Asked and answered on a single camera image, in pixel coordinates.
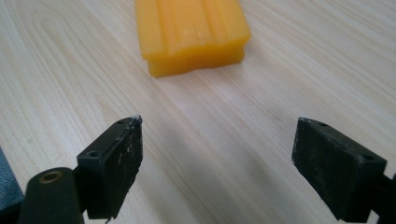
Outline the dark blue-grey object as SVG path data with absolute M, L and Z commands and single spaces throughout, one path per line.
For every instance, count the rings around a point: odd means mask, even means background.
M 23 199 L 20 185 L 0 148 L 0 215 L 18 209 Z

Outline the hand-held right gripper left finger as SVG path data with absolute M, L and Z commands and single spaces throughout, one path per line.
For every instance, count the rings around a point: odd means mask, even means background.
M 90 219 L 118 216 L 143 160 L 142 122 L 118 120 L 78 154 L 78 196 Z

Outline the yellow soap bar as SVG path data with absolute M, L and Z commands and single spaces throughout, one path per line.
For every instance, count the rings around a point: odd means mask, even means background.
M 251 37 L 238 0 L 134 0 L 139 47 L 154 77 L 239 63 Z

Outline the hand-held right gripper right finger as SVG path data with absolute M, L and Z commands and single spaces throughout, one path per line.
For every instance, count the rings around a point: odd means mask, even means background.
M 387 161 L 332 126 L 299 118 L 292 163 L 334 217 L 364 223 L 371 212 L 388 221 Z

